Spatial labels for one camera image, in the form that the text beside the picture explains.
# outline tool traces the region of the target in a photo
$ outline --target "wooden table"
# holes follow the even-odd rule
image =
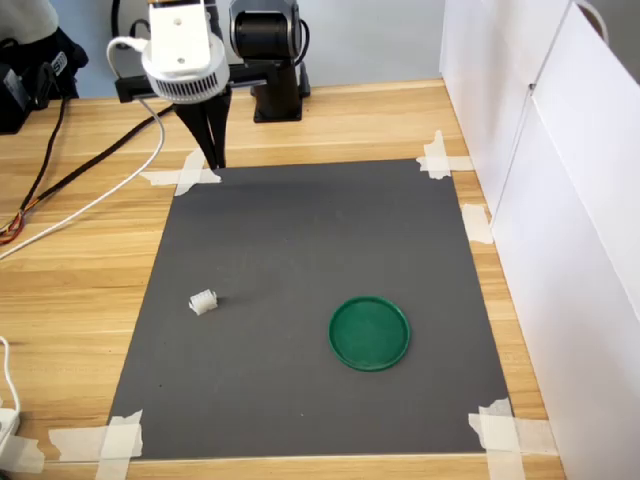
[[[160,109],[161,101],[151,105]],[[442,130],[449,155],[468,155],[442,81],[318,88],[301,123],[256,125],[253,99],[236,93],[228,127],[230,167],[416,158]],[[0,215],[17,208],[38,169],[58,115],[53,102],[17,136],[0,137]],[[111,145],[147,112],[116,99],[68,107],[43,187]],[[195,141],[174,114],[151,171],[182,168]],[[43,204],[22,239],[81,208],[141,165],[158,139],[149,127]],[[485,204],[475,172],[453,174],[461,203]],[[0,262],[0,334],[12,344],[11,370],[23,413],[20,435],[39,440],[47,479],[93,478],[95,464],[56,460],[48,430],[107,422],[174,187],[137,178],[75,221]],[[473,256],[515,414],[545,419],[494,245]],[[0,395],[10,403],[4,382]],[[564,478],[558,458],[525,458],[527,478]],[[484,455],[277,458],[132,462],[129,478],[487,479]]]

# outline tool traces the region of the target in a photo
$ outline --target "white cable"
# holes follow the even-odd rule
[[[115,60],[113,58],[114,48],[116,45],[124,44],[131,48],[133,48],[136,52],[142,53],[149,43],[149,40],[145,38],[134,38],[134,37],[116,37],[111,39],[109,44],[107,45],[107,62],[109,62],[109,67],[111,67],[111,71],[113,74],[118,77],[120,76],[120,72],[115,67]]]
[[[20,397],[18,396],[18,391],[11,380],[11,373],[9,371],[9,342],[7,342],[7,339],[2,336],[0,336],[0,342],[4,345],[4,378],[7,379],[7,385],[9,385],[9,390],[11,390],[11,395],[13,395],[13,403],[15,403],[14,409],[16,412],[20,413]]]
[[[113,50],[113,47],[116,45],[116,43],[125,43],[122,41],[122,38],[127,38],[127,37],[118,37],[118,38],[114,38],[111,42],[109,42],[109,46],[107,47],[107,58],[109,59],[109,66],[111,66],[111,69],[113,70],[113,73],[120,78],[120,75],[118,74],[118,71],[115,69],[113,62],[112,62],[112,58],[111,58],[111,52]],[[151,156],[149,157],[149,159],[144,162],[144,164],[138,168],[135,172],[133,172],[129,177],[127,177],[126,179],[124,179],[122,182],[120,182],[118,185],[116,185],[115,187],[113,187],[111,190],[109,190],[107,193],[105,193],[104,195],[100,196],[99,198],[95,199],[93,202],[91,202],[90,204],[88,204],[87,206],[81,208],[80,210],[78,210],[76,213],[68,216],[67,218],[65,218],[64,220],[62,220],[61,222],[56,223],[55,225],[47,228],[46,230],[40,232],[39,234],[31,237],[28,240],[25,240],[24,242],[22,242],[19,245],[16,245],[15,247],[13,247],[10,250],[7,250],[6,252],[0,254],[0,260],[4,260],[5,258],[7,258],[9,255],[13,255],[14,253],[16,253],[18,250],[23,249],[24,247],[31,245],[33,242],[36,242],[38,240],[40,240],[42,237],[46,237],[47,235],[49,235],[50,233],[55,232],[56,230],[58,230],[59,228],[65,226],[67,223],[73,221],[76,217],[79,217],[80,215],[82,215],[84,212],[86,212],[87,210],[89,210],[92,207],[95,207],[98,203],[100,203],[101,201],[103,201],[105,198],[113,195],[115,192],[117,192],[118,190],[120,190],[122,187],[124,187],[127,183],[129,183],[131,180],[133,180],[135,177],[137,177],[140,172],[142,172],[145,168],[147,168],[151,162],[153,162],[155,160],[155,158],[158,156],[158,154],[160,153],[160,150],[162,150],[162,147],[164,146],[164,139],[165,139],[165,130],[164,130],[164,125],[162,124],[162,120],[160,120],[160,117],[158,117],[158,115],[156,114],[156,112],[154,112],[151,107],[149,107],[149,105],[146,104],[146,102],[142,99],[138,99],[138,101],[142,104],[142,106],[144,108],[146,108],[149,113],[153,116],[153,118],[155,119],[156,123],[158,124],[158,126],[160,127],[160,140],[158,141],[158,146],[156,147],[155,151],[151,154]]]
[[[16,411],[16,415],[11,420],[11,423],[9,423],[9,425],[2,426],[3,427],[2,429],[4,430],[4,434],[2,435],[2,437],[0,437],[0,445],[2,445],[2,442],[10,434],[15,422],[19,418],[20,397],[18,396],[18,391],[16,390],[16,386],[13,384],[13,381],[11,380],[11,372],[9,371],[9,355],[10,355],[9,342],[7,342],[7,339],[2,336],[0,336],[0,342],[2,342],[2,344],[4,345],[4,378],[6,378],[7,380],[7,385],[9,385],[9,390],[11,390],[11,395],[13,395],[13,403],[15,404],[14,410]]]

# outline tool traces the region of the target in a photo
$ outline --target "electrical wire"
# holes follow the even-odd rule
[[[11,391],[11,395],[13,396],[14,410],[16,411],[16,416],[13,418],[9,425],[3,425],[4,434],[0,437],[0,445],[4,441],[5,437],[9,434],[11,429],[13,428],[13,424],[20,416],[20,396],[18,395],[18,390],[16,390],[16,386],[13,384],[13,380],[11,380],[11,371],[9,370],[9,356],[11,352],[9,351],[9,342],[7,339],[0,336],[0,342],[4,345],[4,378],[7,380],[7,385],[9,385],[9,390]]]
[[[11,380],[11,372],[9,371],[9,356],[11,354],[9,351],[9,342],[7,342],[7,339],[2,336],[0,336],[0,342],[4,345],[4,378],[7,380],[7,385],[9,385],[9,390],[13,396],[13,403],[15,404],[14,409],[16,412],[20,413],[20,397],[18,396],[16,386]]]
[[[33,185],[31,185],[31,189],[29,190],[29,193],[27,193],[27,196],[24,198],[24,200],[22,201],[22,204],[20,205],[20,211],[24,211],[26,206],[29,205],[29,202],[33,198],[33,195],[36,192],[38,185],[40,185],[40,182],[42,181],[42,177],[44,176],[45,170],[49,166],[51,152],[53,151],[53,144],[56,141],[56,137],[58,136],[58,132],[60,131],[60,126],[62,125],[62,121],[64,120],[64,112],[67,109],[68,102],[69,102],[68,97],[62,98],[62,102],[60,103],[60,114],[58,115],[58,121],[56,122],[56,126],[53,129],[51,136],[49,137],[49,142],[47,143],[47,151],[44,154],[44,161],[42,162],[42,167],[40,167],[40,171],[38,172],[38,175],[36,176],[36,179],[33,182]]]
[[[171,112],[172,110],[173,108],[171,106],[166,107],[162,109],[160,112],[158,112],[158,117],[163,117],[169,112]],[[152,122],[154,122],[153,117],[149,117],[143,120],[138,125],[136,125],[131,130],[129,130],[125,135],[123,135],[117,142],[115,142],[109,148],[107,148],[103,152],[93,157],[91,160],[88,160],[87,162],[85,162],[84,164],[76,168],[74,171],[66,175],[63,179],[61,179],[55,185],[51,186],[50,188],[48,188],[47,190],[39,194],[35,199],[30,199],[30,197],[32,196],[31,193],[27,195],[27,197],[25,197],[25,200],[29,199],[30,200],[29,203],[25,205],[25,202],[23,201],[23,204],[22,204],[23,207],[20,210],[18,210],[18,212],[13,217],[13,219],[10,220],[2,228],[0,228],[0,246],[7,245],[13,242],[18,237],[18,235],[20,235],[20,233],[22,232],[22,229],[25,226],[27,214],[31,210],[33,210],[33,208],[35,208],[39,203],[46,200],[50,196],[54,195],[55,193],[60,191],[62,188],[66,187],[69,183],[74,181],[76,178],[78,178],[80,175],[82,175],[89,169],[95,167],[104,159],[108,158],[110,155],[118,151],[129,140],[135,137],[138,133],[140,133],[144,128],[149,126]],[[51,141],[51,139],[49,140],[49,145],[53,145],[53,142]],[[44,170],[46,170],[46,165],[43,165],[43,168],[41,169],[41,171],[44,171]]]
[[[307,52],[309,51],[309,44],[311,43],[311,30],[309,28],[309,25],[307,25],[307,22],[305,22],[302,19],[300,19],[300,23],[302,24],[302,28],[304,28],[305,41],[304,41],[304,47],[302,48],[302,52],[300,53],[295,63],[293,64],[295,67],[300,65],[304,60],[304,57],[307,56]]]
[[[14,253],[16,253],[18,250],[23,249],[24,247],[31,245],[32,243],[40,240],[43,237],[46,237],[47,235],[49,235],[50,233],[55,232],[56,230],[60,229],[61,227],[65,226],[66,224],[68,224],[69,222],[73,221],[74,219],[76,219],[77,217],[79,217],[80,215],[82,215],[84,212],[86,212],[87,210],[89,210],[90,208],[96,206],[98,203],[102,202],[104,199],[110,197],[111,195],[113,195],[115,192],[117,192],[118,190],[120,190],[122,187],[124,187],[126,184],[128,184],[129,182],[131,182],[135,177],[137,177],[140,172],[142,172],[145,168],[147,168],[151,162],[153,162],[155,160],[155,158],[158,156],[158,154],[160,153],[160,150],[162,150],[162,147],[164,146],[164,140],[165,140],[165,130],[164,130],[164,125],[162,124],[162,120],[160,120],[160,117],[158,116],[158,114],[156,112],[153,111],[153,109],[151,107],[149,107],[149,105],[147,105],[147,103],[142,100],[142,99],[138,99],[138,101],[142,104],[142,106],[144,108],[146,108],[149,113],[151,114],[151,116],[154,118],[154,120],[157,122],[158,127],[160,127],[160,140],[158,141],[158,146],[156,147],[156,149],[154,150],[154,152],[151,154],[151,156],[147,159],[146,162],[144,162],[142,164],[141,167],[139,167],[135,172],[133,172],[131,175],[129,175],[127,178],[125,178],[122,182],[120,182],[118,185],[116,185],[115,187],[113,187],[111,190],[109,190],[108,192],[106,192],[105,194],[101,195],[100,197],[98,197],[97,199],[95,199],[93,202],[89,203],[88,205],[84,206],[83,208],[81,208],[80,210],[78,210],[76,213],[69,215],[67,218],[65,218],[64,220],[56,223],[55,225],[43,230],[42,232],[40,232],[39,234],[31,237],[28,240],[25,240],[24,242],[16,245],[15,247],[13,247],[10,250],[7,250],[6,252],[0,254],[0,260],[4,260],[5,258],[7,258],[10,255],[13,255]]]
[[[38,172],[38,175],[36,176],[36,179],[34,180],[33,185],[31,185],[29,192],[27,193],[27,195],[24,197],[24,200],[20,204],[20,208],[18,209],[18,212],[15,214],[15,216],[9,223],[7,223],[4,227],[0,229],[0,245],[7,245],[13,242],[18,237],[18,235],[20,235],[20,232],[24,228],[25,208],[31,202],[31,199],[33,198],[33,195],[36,189],[38,188],[38,185],[40,185],[40,182],[42,181],[42,177],[44,176],[44,173],[47,170],[47,167],[49,166],[49,160],[51,158],[51,153],[53,151],[53,145],[56,141],[56,137],[58,136],[58,132],[60,131],[62,121],[64,120],[64,113],[66,111],[68,102],[69,102],[69,97],[62,98],[62,102],[60,104],[60,114],[58,115],[58,121],[56,123],[55,128],[53,129],[53,133],[49,137],[49,142],[47,144],[47,151],[44,155],[44,161],[42,162],[40,171]]]

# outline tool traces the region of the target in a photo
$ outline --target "white wall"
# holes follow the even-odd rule
[[[111,0],[51,0],[60,24],[89,55],[79,72],[83,97],[115,95],[104,50],[110,39]],[[122,0],[121,34],[146,18],[147,2]],[[218,0],[227,33],[230,0]],[[312,86],[439,77],[444,0],[299,0],[311,27],[307,69]],[[230,61],[237,60],[227,48]],[[124,74],[140,72],[133,52],[119,52]]]

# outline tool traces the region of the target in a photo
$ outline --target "white cord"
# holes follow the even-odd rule
[[[16,411],[16,415],[12,418],[11,423],[9,423],[9,425],[2,426],[2,429],[4,430],[2,437],[0,437],[0,445],[2,445],[2,442],[4,442],[4,439],[9,435],[13,429],[13,425],[20,417],[20,397],[18,396],[18,391],[11,380],[11,372],[9,371],[9,342],[7,342],[7,339],[2,336],[0,336],[0,342],[4,344],[4,378],[7,379],[7,385],[9,385],[9,390],[11,390],[11,395],[13,395],[13,403],[15,404],[14,410]]]
[[[114,38],[113,40],[111,40],[109,42],[109,46],[107,47],[107,58],[109,59],[109,66],[111,66],[111,69],[113,70],[113,73],[120,78],[120,75],[118,73],[118,71],[115,69],[115,66],[113,65],[113,61],[111,58],[112,55],[112,50],[115,47],[115,45],[117,43],[128,43],[128,42],[124,42],[122,41],[122,38],[126,38],[126,37],[118,37],[118,38]],[[3,260],[5,258],[7,258],[9,255],[13,255],[14,253],[16,253],[18,250],[23,249],[24,247],[31,245],[33,242],[36,242],[38,240],[40,240],[42,237],[46,237],[47,235],[49,235],[50,233],[55,232],[56,230],[58,230],[59,228],[65,226],[67,223],[73,221],[76,217],[79,217],[80,215],[82,215],[84,212],[86,212],[87,210],[89,210],[92,207],[95,207],[98,203],[100,203],[101,201],[103,201],[105,198],[113,195],[115,192],[117,192],[118,190],[120,190],[122,187],[124,187],[127,183],[129,183],[131,180],[133,180],[135,177],[137,177],[140,172],[142,172],[145,168],[147,168],[151,162],[153,162],[155,160],[155,158],[158,156],[158,154],[160,153],[160,150],[162,150],[162,147],[164,146],[164,139],[165,139],[165,130],[164,130],[164,125],[162,124],[162,120],[160,120],[160,117],[158,117],[158,115],[156,114],[156,112],[154,112],[151,107],[149,107],[149,105],[146,104],[146,102],[142,99],[138,99],[138,101],[142,104],[142,106],[144,108],[146,108],[149,113],[153,116],[153,118],[155,119],[156,123],[158,124],[158,126],[160,127],[160,140],[158,141],[158,146],[156,147],[155,151],[153,152],[153,154],[151,154],[151,156],[149,157],[149,159],[144,162],[144,164],[138,168],[135,172],[133,172],[129,177],[127,177],[126,179],[124,179],[122,182],[120,182],[118,185],[116,185],[115,187],[113,187],[111,190],[109,190],[107,193],[105,193],[104,195],[100,196],[99,198],[95,199],[93,202],[91,202],[89,205],[81,208],[80,210],[78,210],[76,213],[74,213],[73,215],[68,216],[67,218],[65,218],[64,220],[62,220],[61,222],[56,223],[55,225],[47,228],[46,230],[42,231],[41,233],[31,237],[28,240],[25,240],[24,242],[20,243],[19,245],[16,245],[15,247],[13,247],[10,250],[7,250],[6,252],[0,254],[0,260]]]
[[[11,380],[11,373],[9,372],[9,342],[1,336],[0,342],[4,345],[4,378],[7,379],[7,385],[9,385],[9,390],[11,390],[11,395],[13,395],[13,403],[15,403],[14,409],[17,413],[20,413],[20,397],[18,396],[18,391]]]

